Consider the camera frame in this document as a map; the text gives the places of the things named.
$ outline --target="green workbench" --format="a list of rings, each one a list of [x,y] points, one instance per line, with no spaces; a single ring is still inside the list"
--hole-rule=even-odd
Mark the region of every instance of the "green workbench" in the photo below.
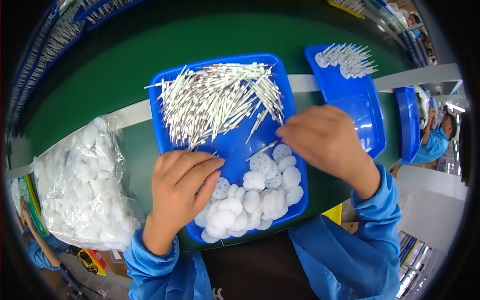
[[[355,25],[354,22],[369,22],[356,20],[348,14],[341,14],[343,15],[346,15],[345,22],[352,25]],[[199,32],[217,38],[207,40],[206,35]],[[240,42],[238,36],[245,36],[246,32],[249,33],[248,41]],[[391,45],[381,38],[365,39],[324,22],[270,14],[219,14],[160,25],[122,40],[88,59],[83,55],[91,55],[92,49],[89,47],[95,47],[95,43],[91,46],[84,45],[85,49],[77,51],[73,57],[77,61],[84,61],[81,66],[68,72],[62,69],[68,66],[65,63],[49,70],[63,70],[66,73],[61,84],[45,95],[41,105],[28,120],[25,131],[32,153],[36,156],[41,154],[56,141],[96,116],[147,98],[147,91],[143,90],[143,86],[161,70],[207,58],[266,51],[278,55],[289,74],[312,73],[303,55],[304,46],[333,42],[369,45],[372,59],[380,70],[374,73],[374,78],[409,69],[402,60],[402,51],[393,51]],[[45,76],[42,84],[48,83],[47,79]],[[376,161],[390,168],[399,159],[396,108],[391,94],[379,96],[387,148]],[[319,92],[294,93],[294,98],[298,111],[323,102]],[[125,128],[121,147],[127,161],[128,174],[123,181],[138,199],[143,212],[148,213],[152,209],[151,174],[158,156],[151,120]],[[308,177],[309,205],[302,216],[266,231],[224,241],[223,245],[286,229],[336,206],[349,197],[350,187],[341,180],[311,167],[308,167]],[[222,242],[212,245],[197,243],[188,237],[185,229],[180,231],[179,239],[182,251],[222,246]]]

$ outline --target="blue tray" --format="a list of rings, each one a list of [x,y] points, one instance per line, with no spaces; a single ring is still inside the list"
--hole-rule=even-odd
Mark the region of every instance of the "blue tray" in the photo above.
[[[375,159],[386,147],[384,117],[372,76],[345,79],[339,67],[320,68],[315,54],[330,45],[309,45],[305,56],[312,67],[325,104],[343,110],[353,119],[363,149]]]
[[[197,61],[189,63],[187,68],[191,70],[195,67],[208,66],[213,63],[245,63],[250,64],[253,62],[263,62],[267,64],[276,64],[273,67],[272,72],[275,73],[274,80],[276,85],[278,85],[281,93],[285,97],[282,100],[283,112],[285,114],[285,120],[295,113],[297,109],[295,107],[295,102],[293,99],[293,94],[290,89],[290,83],[287,78],[287,71],[283,65],[282,60],[272,53],[250,53],[250,54],[240,54],[234,56],[226,56],[215,59]],[[165,79],[171,78],[174,79],[177,77],[178,73],[183,69],[182,66],[168,69],[166,71],[160,72],[155,75],[150,84],[156,84],[162,81],[162,78]],[[150,97],[150,107],[152,110],[152,119],[153,127],[155,131],[156,142],[158,145],[158,150],[160,153],[165,151],[170,151],[175,149],[175,147],[170,143],[168,139],[167,130],[162,125],[163,114],[160,112],[160,101],[155,103],[156,98],[160,95],[162,89],[161,87],[151,87],[148,89],[148,95]],[[238,186],[243,184],[243,174],[250,171],[249,163],[245,160],[252,156],[266,145],[277,140],[275,136],[275,130],[279,127],[276,121],[273,121],[272,118],[265,118],[265,120],[260,124],[259,128],[250,138],[248,144],[245,144],[245,141],[250,134],[250,129],[255,123],[255,118],[245,118],[241,122],[241,126],[234,130],[229,131],[226,135],[220,134],[215,139],[213,144],[210,144],[207,141],[204,145],[198,148],[199,151],[206,151],[213,153],[217,151],[221,158],[225,159],[225,164],[220,168],[222,172],[222,177],[228,179],[230,184],[236,183]],[[270,148],[266,151],[267,154],[271,156],[273,148]],[[300,170],[301,173],[301,182],[304,194],[302,199],[297,203],[288,208],[288,212],[282,218],[273,221],[272,226],[277,224],[292,220],[300,216],[308,205],[308,184],[307,184],[307,166],[305,160],[298,156],[296,153],[293,154],[297,159],[296,167]],[[203,231],[202,227],[198,227],[195,222],[190,222],[187,224],[186,229],[192,239],[197,242],[205,243],[201,234]],[[246,234],[256,232],[258,230],[250,230]]]
[[[395,89],[400,125],[400,155],[405,164],[409,164],[420,149],[420,119],[418,116],[417,95],[413,86]]]

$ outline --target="right hand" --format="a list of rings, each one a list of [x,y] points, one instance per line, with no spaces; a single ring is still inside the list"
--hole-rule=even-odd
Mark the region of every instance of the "right hand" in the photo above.
[[[378,169],[363,150],[351,117],[341,109],[311,106],[290,117],[276,134],[309,164],[350,184],[362,199],[378,189]],[[364,186],[365,179],[373,184]]]
[[[20,219],[22,220],[23,226],[27,226],[30,221],[30,208],[28,203],[24,200],[24,197],[20,197]]]
[[[430,108],[428,110],[428,118],[429,118],[430,121],[432,121],[435,118],[435,109],[434,108]]]
[[[223,164],[207,152],[176,150],[158,157],[152,175],[153,210],[143,234],[151,253],[167,254],[177,232],[205,208]]]

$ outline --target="bag of white plastic parts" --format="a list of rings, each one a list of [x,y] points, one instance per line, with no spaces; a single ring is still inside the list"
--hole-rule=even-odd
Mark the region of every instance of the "bag of white plastic parts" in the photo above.
[[[80,248],[124,251],[143,216],[127,198],[120,122],[95,118],[34,158],[42,217],[59,240]]]

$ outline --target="blue work uniform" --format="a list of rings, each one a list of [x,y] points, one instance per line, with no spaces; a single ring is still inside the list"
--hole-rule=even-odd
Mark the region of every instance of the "blue work uniform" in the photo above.
[[[24,229],[24,235],[28,232],[30,232],[30,228],[27,226]],[[42,237],[42,239],[45,241],[45,243],[47,243],[48,246],[50,246],[50,248],[57,256],[60,256],[60,254],[64,253],[65,250],[68,248],[68,244],[57,239],[53,234]],[[40,248],[40,245],[35,239],[30,239],[28,241],[28,244],[25,246],[25,249],[30,260],[39,268],[45,268],[52,271],[60,269],[59,266],[52,266],[52,264],[48,261],[48,258],[45,256],[45,253],[43,253],[42,248]]]
[[[325,216],[288,230],[311,289],[322,300],[394,299],[400,289],[400,245],[396,224],[401,218],[393,177],[377,165],[382,183],[375,196],[351,194],[360,222],[350,234]],[[131,299],[212,299],[212,288],[200,252],[180,253],[178,238],[169,253],[158,257],[145,249],[143,229],[124,252],[133,278]]]
[[[437,160],[447,150],[448,143],[448,137],[440,126],[431,129],[427,143],[420,145],[420,149],[411,164],[425,164]]]

